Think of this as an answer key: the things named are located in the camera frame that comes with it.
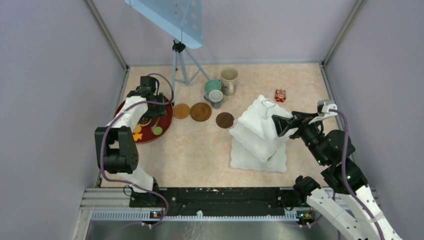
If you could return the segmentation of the clear plastic tongs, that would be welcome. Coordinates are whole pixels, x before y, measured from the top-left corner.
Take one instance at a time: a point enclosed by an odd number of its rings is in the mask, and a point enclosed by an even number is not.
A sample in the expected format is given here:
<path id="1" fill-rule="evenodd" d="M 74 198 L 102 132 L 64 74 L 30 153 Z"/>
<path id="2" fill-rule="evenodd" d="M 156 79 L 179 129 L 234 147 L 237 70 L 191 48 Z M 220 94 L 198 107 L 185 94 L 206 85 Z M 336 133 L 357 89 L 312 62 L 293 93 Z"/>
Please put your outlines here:
<path id="1" fill-rule="evenodd" d="M 154 116 L 151 118 L 151 123 L 150 123 L 150 127 L 152 129 L 155 129 L 160 121 L 160 116 Z"/>

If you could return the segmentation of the round green macaron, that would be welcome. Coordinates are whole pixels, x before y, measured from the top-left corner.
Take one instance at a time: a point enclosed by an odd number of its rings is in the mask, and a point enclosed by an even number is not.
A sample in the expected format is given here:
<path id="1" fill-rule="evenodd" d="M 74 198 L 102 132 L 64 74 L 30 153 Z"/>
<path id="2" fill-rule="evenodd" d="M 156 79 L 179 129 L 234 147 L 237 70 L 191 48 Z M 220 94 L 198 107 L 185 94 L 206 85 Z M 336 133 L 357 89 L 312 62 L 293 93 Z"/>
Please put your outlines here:
<path id="1" fill-rule="evenodd" d="M 155 136 L 160 136 L 163 133 L 163 129 L 160 126 L 157 126 L 152 130 L 152 133 Z"/>

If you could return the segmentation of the orange fish-shaped cookie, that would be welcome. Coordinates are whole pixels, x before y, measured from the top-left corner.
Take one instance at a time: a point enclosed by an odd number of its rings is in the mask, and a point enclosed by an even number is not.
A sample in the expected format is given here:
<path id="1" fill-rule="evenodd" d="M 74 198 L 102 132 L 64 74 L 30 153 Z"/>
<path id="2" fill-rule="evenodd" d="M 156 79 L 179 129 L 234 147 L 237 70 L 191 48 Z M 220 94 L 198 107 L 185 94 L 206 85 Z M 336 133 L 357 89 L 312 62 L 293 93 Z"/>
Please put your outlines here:
<path id="1" fill-rule="evenodd" d="M 140 142 L 143 138 L 142 133 L 133 133 L 132 136 L 135 142 Z"/>

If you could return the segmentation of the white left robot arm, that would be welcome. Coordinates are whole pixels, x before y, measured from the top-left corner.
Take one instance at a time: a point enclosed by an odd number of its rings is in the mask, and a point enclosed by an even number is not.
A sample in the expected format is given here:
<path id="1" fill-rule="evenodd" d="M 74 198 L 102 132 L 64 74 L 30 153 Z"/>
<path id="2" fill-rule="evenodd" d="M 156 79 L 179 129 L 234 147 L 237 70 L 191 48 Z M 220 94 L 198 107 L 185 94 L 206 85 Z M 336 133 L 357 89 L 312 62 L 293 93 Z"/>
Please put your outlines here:
<path id="1" fill-rule="evenodd" d="M 139 152 L 133 133 L 142 118 L 160 118 L 166 115 L 163 93 L 159 92 L 158 74 L 140 77 L 139 86 L 130 91 L 113 120 L 94 132 L 97 165 L 104 180 L 111 182 L 106 174 L 118 175 L 119 183 L 132 190 L 131 196 L 141 198 L 149 207 L 160 202 L 155 190 L 156 180 L 139 166 Z"/>

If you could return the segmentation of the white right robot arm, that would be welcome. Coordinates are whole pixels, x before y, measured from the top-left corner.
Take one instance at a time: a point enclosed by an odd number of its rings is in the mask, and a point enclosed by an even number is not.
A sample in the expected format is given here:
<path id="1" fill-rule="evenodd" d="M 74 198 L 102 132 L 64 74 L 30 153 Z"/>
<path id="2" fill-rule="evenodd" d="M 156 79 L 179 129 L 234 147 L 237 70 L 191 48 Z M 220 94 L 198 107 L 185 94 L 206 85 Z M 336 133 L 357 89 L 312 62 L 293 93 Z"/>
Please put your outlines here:
<path id="1" fill-rule="evenodd" d="M 349 158 L 355 152 L 346 116 L 335 108 L 317 113 L 292 112 L 292 117 L 273 115 L 276 132 L 290 139 L 300 138 L 319 165 L 325 182 L 348 206 L 344 210 L 311 177 L 299 176 L 293 186 L 293 200 L 310 206 L 326 218 L 347 240 L 400 240 L 372 194 L 362 170 Z"/>

